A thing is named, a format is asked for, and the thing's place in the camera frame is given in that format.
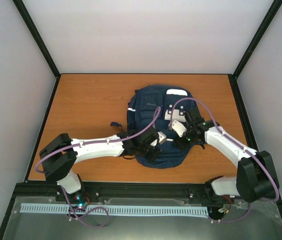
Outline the navy blue student backpack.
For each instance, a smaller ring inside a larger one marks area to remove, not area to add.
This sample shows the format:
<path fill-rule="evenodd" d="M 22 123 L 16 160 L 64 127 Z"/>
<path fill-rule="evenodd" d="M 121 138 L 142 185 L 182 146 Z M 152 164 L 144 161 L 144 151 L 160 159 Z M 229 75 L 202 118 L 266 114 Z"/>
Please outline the navy blue student backpack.
<path fill-rule="evenodd" d="M 167 169 L 179 166 L 189 153 L 188 150 L 180 150 L 172 146 L 173 140 L 178 136 L 176 133 L 168 130 L 170 121 L 169 111 L 176 101 L 192 95 L 186 89 L 168 85 L 149 85 L 135 91 L 128 104 L 127 111 L 127 132 L 121 132 L 117 136 L 125 138 L 134 135 L 143 130 L 154 117 L 154 111 L 157 107 L 161 108 L 160 115 L 154 122 L 155 129 L 163 132 L 167 139 L 163 144 L 158 145 L 161 153 L 152 163 L 139 162 L 139 150 L 141 136 L 123 142 L 124 151 L 121 154 L 125 156 L 135 156 L 137 161 L 148 168 Z M 195 145 L 204 146 L 203 141 L 195 142 Z"/>

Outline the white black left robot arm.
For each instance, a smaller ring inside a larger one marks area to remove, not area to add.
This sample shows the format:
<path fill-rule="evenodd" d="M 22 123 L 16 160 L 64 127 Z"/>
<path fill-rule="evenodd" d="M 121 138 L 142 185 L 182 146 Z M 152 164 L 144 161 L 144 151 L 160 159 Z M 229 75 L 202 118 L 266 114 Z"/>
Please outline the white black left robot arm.
<path fill-rule="evenodd" d="M 85 189 L 72 167 L 85 160 L 101 157 L 125 157 L 141 155 L 154 160 L 160 153 L 165 134 L 152 126 L 139 133 L 122 131 L 118 134 L 96 139 L 70 138 L 62 133 L 39 153 L 40 161 L 35 171 L 42 173 L 48 183 L 62 187 L 73 201 L 84 198 Z"/>

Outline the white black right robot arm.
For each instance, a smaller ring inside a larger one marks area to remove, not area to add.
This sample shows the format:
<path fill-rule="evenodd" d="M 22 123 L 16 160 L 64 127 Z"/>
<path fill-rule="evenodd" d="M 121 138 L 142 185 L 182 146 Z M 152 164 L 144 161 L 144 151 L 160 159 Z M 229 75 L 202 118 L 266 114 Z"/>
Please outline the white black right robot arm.
<path fill-rule="evenodd" d="M 171 117 L 169 129 L 177 134 L 173 143 L 180 149 L 208 144 L 222 153 L 237 169 L 235 177 L 219 176 L 207 181 L 212 195 L 241 197 L 248 203 L 259 199 L 276 202 L 279 186 L 271 155 L 244 145 L 214 119 L 204 120 L 193 108 L 182 117 Z"/>

